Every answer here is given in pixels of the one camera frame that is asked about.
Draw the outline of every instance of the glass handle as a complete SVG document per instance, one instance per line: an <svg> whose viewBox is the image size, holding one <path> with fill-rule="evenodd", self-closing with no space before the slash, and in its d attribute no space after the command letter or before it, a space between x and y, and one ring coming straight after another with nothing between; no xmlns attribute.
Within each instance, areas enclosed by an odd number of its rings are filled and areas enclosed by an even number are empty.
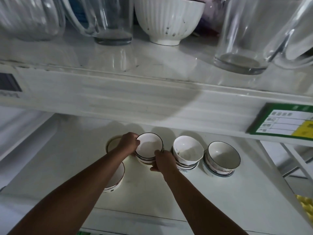
<svg viewBox="0 0 313 235"><path fill-rule="evenodd" d="M286 57L286 50L291 39L292 34L295 32L296 27L300 23L304 14L313 7L313 0L303 0L301 6L298 8L290 26L291 30L288 32L284 42L281 44L278 49L278 53L274 58L275 65L285 68L285 69L296 69L301 67L306 67L313 64L313 56L306 58L298 57L293 60L289 60Z"/></svg>
<svg viewBox="0 0 313 235"><path fill-rule="evenodd" d="M82 35L86 35L86 36L93 36L93 34L96 31L95 25L94 23L95 21L95 16L92 15L93 10L92 7L90 5L90 3L88 2L88 0L81 0L82 1L82 5L85 11L85 15L88 21L88 28L85 28L82 26L82 24L78 21L76 15L74 14L72 7L69 3L69 0L62 0L64 9L65 9L65 13L66 13L66 17L71 21L71 23L74 25L74 27L76 27L76 29L82 34Z"/></svg>

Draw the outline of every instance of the person's right hand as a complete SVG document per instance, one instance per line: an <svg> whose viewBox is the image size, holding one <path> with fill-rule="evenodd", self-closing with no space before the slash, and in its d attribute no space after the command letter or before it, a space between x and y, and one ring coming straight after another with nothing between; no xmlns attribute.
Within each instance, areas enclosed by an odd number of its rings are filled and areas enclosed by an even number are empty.
<svg viewBox="0 0 313 235"><path fill-rule="evenodd" d="M159 171L164 175L164 173L178 170L176 160L171 152L164 151L161 153L156 150L154 155L156 156L156 162L150 168L151 171Z"/></svg>

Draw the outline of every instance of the glass base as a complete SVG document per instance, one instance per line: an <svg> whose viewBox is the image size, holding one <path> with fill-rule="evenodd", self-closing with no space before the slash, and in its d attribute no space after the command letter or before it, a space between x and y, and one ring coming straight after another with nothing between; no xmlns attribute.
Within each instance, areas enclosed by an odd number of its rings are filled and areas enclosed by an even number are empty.
<svg viewBox="0 0 313 235"><path fill-rule="evenodd" d="M266 70L266 67L261 67L258 61L236 54L214 57L214 65L226 71L244 75L258 75Z"/></svg>
<svg viewBox="0 0 313 235"><path fill-rule="evenodd" d="M119 46L131 43L132 39L133 39L132 37L124 39L101 39L95 37L95 42L101 45Z"/></svg>

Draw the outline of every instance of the bowl base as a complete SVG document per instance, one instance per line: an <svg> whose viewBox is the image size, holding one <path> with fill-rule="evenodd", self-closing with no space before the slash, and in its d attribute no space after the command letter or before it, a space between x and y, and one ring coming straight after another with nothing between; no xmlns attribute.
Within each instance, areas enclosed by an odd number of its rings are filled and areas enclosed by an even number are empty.
<svg viewBox="0 0 313 235"><path fill-rule="evenodd" d="M179 45L180 43L180 40L157 39L151 36L150 36L150 41L152 43L166 45L166 46L176 46L176 45Z"/></svg>

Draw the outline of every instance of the yellow object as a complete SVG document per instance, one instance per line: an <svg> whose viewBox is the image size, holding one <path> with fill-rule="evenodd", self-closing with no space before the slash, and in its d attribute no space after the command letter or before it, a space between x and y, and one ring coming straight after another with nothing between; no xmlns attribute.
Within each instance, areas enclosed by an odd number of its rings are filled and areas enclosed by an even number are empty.
<svg viewBox="0 0 313 235"><path fill-rule="evenodd" d="M292 136L313 138L313 121L306 120L293 133Z"/></svg>
<svg viewBox="0 0 313 235"><path fill-rule="evenodd" d="M296 195L296 198L299 200L300 204L302 205L303 209L306 211L307 215L309 216L310 221L313 224L313 200L308 197L303 197L300 195Z"/></svg>

